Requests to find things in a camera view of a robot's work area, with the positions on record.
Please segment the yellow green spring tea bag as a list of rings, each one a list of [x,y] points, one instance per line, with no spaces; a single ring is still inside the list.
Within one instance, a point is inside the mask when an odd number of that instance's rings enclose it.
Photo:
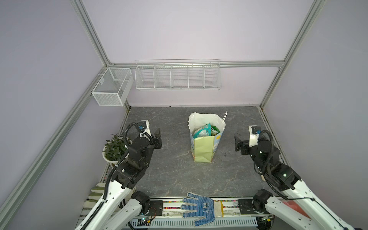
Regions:
[[[211,126],[211,136],[216,136],[218,135],[219,133],[221,133],[221,131],[216,127],[216,126]]]

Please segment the teal candy bag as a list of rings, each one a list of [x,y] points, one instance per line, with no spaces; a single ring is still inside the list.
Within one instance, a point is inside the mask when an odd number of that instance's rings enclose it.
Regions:
[[[193,138],[209,137],[211,136],[211,124],[201,126],[193,133]]]

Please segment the white paper bag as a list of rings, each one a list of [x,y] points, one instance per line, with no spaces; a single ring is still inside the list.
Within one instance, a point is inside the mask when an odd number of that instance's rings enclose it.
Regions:
[[[188,128],[190,131],[190,141],[191,141],[191,152],[193,159],[197,163],[211,163],[214,154],[218,148],[221,137],[226,128],[225,119],[227,112],[223,117],[216,114],[200,114],[192,113],[188,119]],[[211,126],[216,126],[221,133],[216,136],[193,138],[193,133],[201,126],[206,124],[211,124]]]

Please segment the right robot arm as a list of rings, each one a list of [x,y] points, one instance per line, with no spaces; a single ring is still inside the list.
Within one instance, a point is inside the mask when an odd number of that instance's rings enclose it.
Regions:
[[[251,157],[255,171],[272,189],[256,193],[254,211],[268,212],[297,230],[354,229],[327,207],[290,166],[280,161],[280,150],[268,130],[250,126],[248,140],[235,134],[234,141],[235,151]]]

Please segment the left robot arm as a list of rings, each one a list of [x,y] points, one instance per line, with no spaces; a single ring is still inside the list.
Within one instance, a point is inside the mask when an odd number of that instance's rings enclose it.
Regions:
[[[127,152],[109,172],[104,192],[78,230],[121,230],[136,216],[149,212],[150,198],[134,187],[144,176],[155,149],[162,148],[161,131],[150,131],[148,120],[129,124],[123,132]]]

